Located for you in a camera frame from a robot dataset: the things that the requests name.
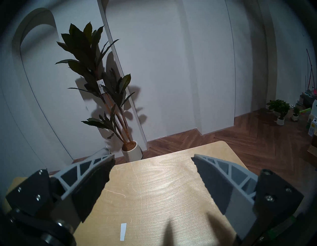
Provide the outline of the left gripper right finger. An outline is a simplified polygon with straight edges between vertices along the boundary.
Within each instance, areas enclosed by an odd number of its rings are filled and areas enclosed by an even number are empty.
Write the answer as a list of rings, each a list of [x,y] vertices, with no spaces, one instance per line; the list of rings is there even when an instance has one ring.
[[[236,241],[271,241],[296,218],[303,194],[269,169],[260,175],[205,155],[191,158],[220,212],[236,232]]]

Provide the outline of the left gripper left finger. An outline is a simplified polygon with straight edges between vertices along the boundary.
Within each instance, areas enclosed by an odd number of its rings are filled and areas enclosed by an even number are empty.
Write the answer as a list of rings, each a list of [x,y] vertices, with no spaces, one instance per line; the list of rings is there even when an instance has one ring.
[[[76,230],[99,199],[115,165],[113,154],[89,157],[53,176],[40,169],[6,195],[12,210],[38,218],[63,221]]]

